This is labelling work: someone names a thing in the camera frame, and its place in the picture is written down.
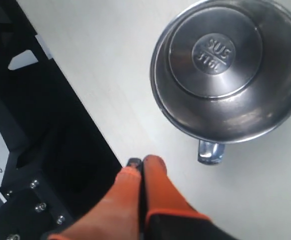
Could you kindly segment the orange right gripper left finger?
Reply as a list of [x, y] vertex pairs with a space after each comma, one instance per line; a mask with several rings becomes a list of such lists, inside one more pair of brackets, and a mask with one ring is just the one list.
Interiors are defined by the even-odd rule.
[[105, 196], [83, 217], [49, 240], [138, 240], [141, 160], [130, 158]]

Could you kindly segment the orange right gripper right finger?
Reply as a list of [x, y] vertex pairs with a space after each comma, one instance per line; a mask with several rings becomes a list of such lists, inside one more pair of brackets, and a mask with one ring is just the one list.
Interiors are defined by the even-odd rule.
[[148, 155], [143, 159], [147, 211], [147, 240], [186, 240], [202, 236], [199, 229], [211, 219], [197, 212], [177, 190], [167, 175], [163, 159]]

